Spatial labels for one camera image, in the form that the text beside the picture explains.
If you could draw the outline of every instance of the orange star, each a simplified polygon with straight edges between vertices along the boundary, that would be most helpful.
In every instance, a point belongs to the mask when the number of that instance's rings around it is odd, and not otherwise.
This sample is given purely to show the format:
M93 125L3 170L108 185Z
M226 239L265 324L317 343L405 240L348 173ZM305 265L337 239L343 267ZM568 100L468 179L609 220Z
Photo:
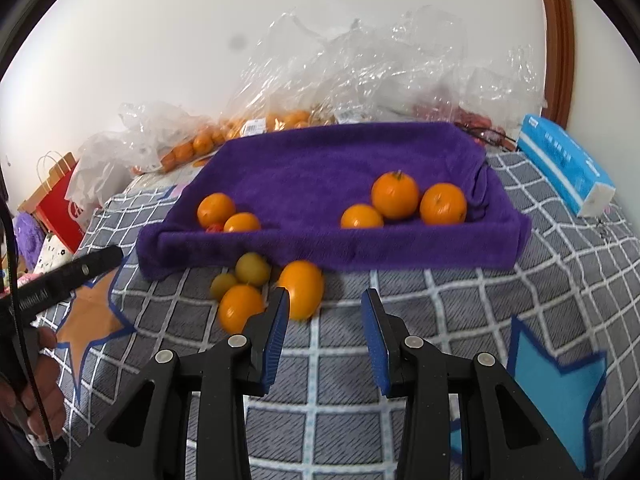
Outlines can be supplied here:
M111 291L120 269L114 269L97 281L78 288L72 295L65 319L58 327L58 346L69 348L71 354L71 370L78 399L80 377L89 348L135 330L111 301Z

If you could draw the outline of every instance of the olive green fruit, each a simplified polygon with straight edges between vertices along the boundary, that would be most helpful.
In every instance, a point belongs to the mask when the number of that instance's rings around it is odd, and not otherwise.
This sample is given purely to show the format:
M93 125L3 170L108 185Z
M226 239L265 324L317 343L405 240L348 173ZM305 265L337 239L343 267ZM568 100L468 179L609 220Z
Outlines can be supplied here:
M236 278L240 283L263 286L269 281L271 266L257 253L247 253L236 263Z
M232 286L237 284L238 280L236 280L236 277L233 274L229 272L226 272L225 274L219 274L211 282L209 293L214 300L222 301L222 297L226 294L226 292Z

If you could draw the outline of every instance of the checkered tablecloth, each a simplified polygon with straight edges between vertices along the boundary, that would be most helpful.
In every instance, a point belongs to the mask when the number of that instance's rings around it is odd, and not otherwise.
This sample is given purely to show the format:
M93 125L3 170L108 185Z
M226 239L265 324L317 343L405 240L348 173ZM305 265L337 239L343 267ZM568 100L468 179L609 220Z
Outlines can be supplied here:
M640 419L640 246L620 208L602 222L569 214L548 181L519 154L488 157L534 232L508 272L482 269L326 272L322 307L307 323L290 322L276 384L263 399L245 399L254 480L392 480L402 433L403 400L374 385L360 321L360 295L377 288L389 313L442 351L472 357L488 351L503 364L510 318L517 315L561 363L601 349L607 382L590 419L595 475L604 478L638 432ZM86 440L119 392L159 349L203 351L223 337L209 284L223 269L188 269L147 282L138 269L139 228L161 221L176 197L167 189L115 196L94 218L80 253L117 243L129 253L113 301L136 332L94 347L79 398L68 352L63 368L65 428L71 451ZM265 296L270 288L264 289ZM68 303L50 309L56 328ZM451 399L456 416L456 399ZM194 478L198 397L191 407L188 478ZM452 464L453 478L460 475Z

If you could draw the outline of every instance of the person's hand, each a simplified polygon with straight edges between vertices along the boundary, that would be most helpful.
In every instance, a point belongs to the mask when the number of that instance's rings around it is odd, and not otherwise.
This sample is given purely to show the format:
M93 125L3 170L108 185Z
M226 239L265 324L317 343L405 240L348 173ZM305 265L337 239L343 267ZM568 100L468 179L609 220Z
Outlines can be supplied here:
M57 341L53 330L40 327L38 329L38 343L40 348L55 348ZM49 419L54 439L57 439L62 434L62 427L65 425L66 420L65 396L62 394L57 382L59 374L60 366L55 359L42 354L38 356L33 375L36 379L36 385L40 392L40 398ZM41 442L46 442L47 434L44 430L44 424L40 418L31 386L27 386L24 389L20 399L29 413L27 424L30 430ZM0 412L6 420L13 424L16 424L12 413L15 403L14 391L4 381L0 381Z

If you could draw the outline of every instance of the white wall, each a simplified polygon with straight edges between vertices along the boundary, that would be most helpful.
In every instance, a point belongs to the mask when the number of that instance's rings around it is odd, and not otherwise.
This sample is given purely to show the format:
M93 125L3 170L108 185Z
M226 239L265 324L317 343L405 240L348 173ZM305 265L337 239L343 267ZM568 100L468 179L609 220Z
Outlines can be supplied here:
M119 129L123 101L219 112L250 47L286 10L297 7L312 28L337 32L355 18L393 22L424 4L466 21L471 59L531 44L544 72L542 0L58 0L0 82L0 163L10 204L37 186L36 160L47 150L73 151L95 132ZM231 48L238 35L248 48Z
M593 0L572 3L575 81L567 131L609 173L638 232L640 63Z

